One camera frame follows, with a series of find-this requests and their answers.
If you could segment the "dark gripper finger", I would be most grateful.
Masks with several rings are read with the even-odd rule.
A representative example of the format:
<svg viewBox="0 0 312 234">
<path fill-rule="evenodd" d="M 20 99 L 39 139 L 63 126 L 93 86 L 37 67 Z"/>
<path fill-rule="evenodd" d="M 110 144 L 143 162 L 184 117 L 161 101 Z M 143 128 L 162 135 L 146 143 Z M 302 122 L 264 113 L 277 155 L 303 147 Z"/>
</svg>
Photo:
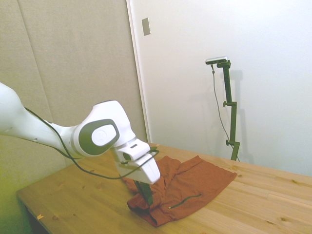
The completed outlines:
<svg viewBox="0 0 312 234">
<path fill-rule="evenodd" d="M 146 203 L 151 206 L 153 204 L 153 194 L 150 185 L 148 183 L 142 183 L 142 191 Z"/>
<path fill-rule="evenodd" d="M 138 189 L 139 193 L 144 198 L 145 202 L 149 204 L 149 184 L 140 182 L 140 181 L 134 181 L 136 188 Z"/>
</svg>

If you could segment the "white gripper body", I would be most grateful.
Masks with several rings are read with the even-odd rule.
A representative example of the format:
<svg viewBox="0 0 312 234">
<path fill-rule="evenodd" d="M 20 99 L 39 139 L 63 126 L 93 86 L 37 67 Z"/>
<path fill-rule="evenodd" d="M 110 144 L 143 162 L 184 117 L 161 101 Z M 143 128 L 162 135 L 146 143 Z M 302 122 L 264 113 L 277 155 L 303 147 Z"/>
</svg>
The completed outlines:
<svg viewBox="0 0 312 234">
<path fill-rule="evenodd" d="M 119 162 L 117 170 L 125 178 L 147 184 L 154 184 L 160 179 L 160 171 L 154 159 L 154 153 L 145 154 L 135 161 Z"/>
</svg>

